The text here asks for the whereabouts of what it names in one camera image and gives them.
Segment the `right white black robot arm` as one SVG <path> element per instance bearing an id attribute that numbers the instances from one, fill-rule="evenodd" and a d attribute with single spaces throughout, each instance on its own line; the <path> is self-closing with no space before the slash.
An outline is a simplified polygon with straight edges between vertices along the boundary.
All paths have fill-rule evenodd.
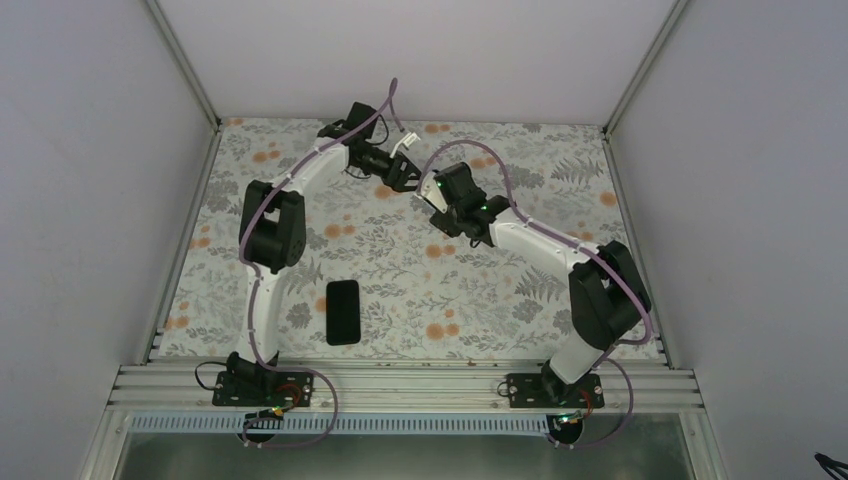
<path id="1" fill-rule="evenodd" d="M 509 198 L 488 196 L 465 163 L 427 173 L 419 195 L 433 207 L 430 222 L 442 233 L 517 254 L 567 278 L 573 330 L 541 368 L 541 391 L 552 406 L 577 398 L 590 370 L 639 322 L 650 321 L 650 298 L 623 243 L 581 243 L 532 220 Z"/>

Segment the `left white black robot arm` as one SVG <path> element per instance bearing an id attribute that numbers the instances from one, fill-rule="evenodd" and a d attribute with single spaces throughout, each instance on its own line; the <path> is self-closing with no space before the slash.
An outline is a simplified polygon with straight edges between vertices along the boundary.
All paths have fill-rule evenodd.
<path id="1" fill-rule="evenodd" d="M 245 190 L 239 229 L 239 260 L 252 283 L 230 374 L 241 376 L 239 392 L 255 405 L 278 391 L 275 339 L 283 297 L 281 272 L 295 266 L 306 241 L 306 194 L 349 168 L 377 176 L 397 193 L 411 192 L 421 171 L 401 152 L 386 152 L 370 142 L 382 112 L 356 102 L 348 116 L 324 126 L 307 155 L 277 179 L 254 180 Z"/>

